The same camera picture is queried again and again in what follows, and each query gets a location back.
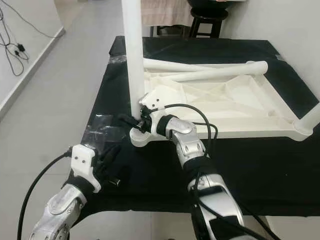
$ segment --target gray tile floor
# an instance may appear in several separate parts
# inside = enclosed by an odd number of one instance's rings
[[[123,35],[120,0],[89,1],[0,123],[0,238],[14,239],[25,193],[41,169],[78,144],[115,36]],[[70,162],[56,164],[27,206],[23,239],[56,194]],[[71,231],[77,240],[194,240],[189,214],[101,212]]]

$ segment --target white wall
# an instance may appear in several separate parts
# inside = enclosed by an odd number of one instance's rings
[[[29,22],[47,35],[54,36],[62,28],[54,0],[5,0],[13,6]],[[8,64],[4,47],[0,46],[0,106],[6,98],[24,79],[37,58],[53,40],[36,32],[31,26],[23,22],[19,16],[0,1],[5,22],[15,35],[16,40],[23,44],[30,59],[24,61],[24,73],[14,76]]]
[[[229,10],[222,38],[269,40],[320,99],[320,1],[247,0]]]

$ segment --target white vertical pole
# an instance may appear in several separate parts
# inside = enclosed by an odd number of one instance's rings
[[[140,119],[139,99],[145,95],[141,0],[122,0],[131,115]]]
[[[294,123],[295,128],[304,133],[312,134],[313,129],[320,123],[320,103],[312,108],[303,118]]]

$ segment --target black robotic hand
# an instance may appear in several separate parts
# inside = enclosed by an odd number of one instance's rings
[[[106,183],[112,184],[116,187],[119,186],[121,180],[108,175],[108,168],[114,162],[120,150],[121,147],[119,145],[114,145],[108,148],[103,154],[98,155],[97,158],[92,161],[93,175],[101,187],[103,187]],[[78,188],[87,199],[93,194],[95,189],[94,186],[84,177],[74,176],[72,170],[63,186],[66,184],[71,184]]]

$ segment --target stool leg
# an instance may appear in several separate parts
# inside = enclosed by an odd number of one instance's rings
[[[200,26],[200,20],[194,17],[193,18],[193,22],[192,22],[192,27],[191,27],[191,30],[190,30],[190,34],[189,34],[190,38],[196,38],[197,37],[199,26]]]
[[[210,38],[219,38],[222,21],[214,21],[211,28]]]

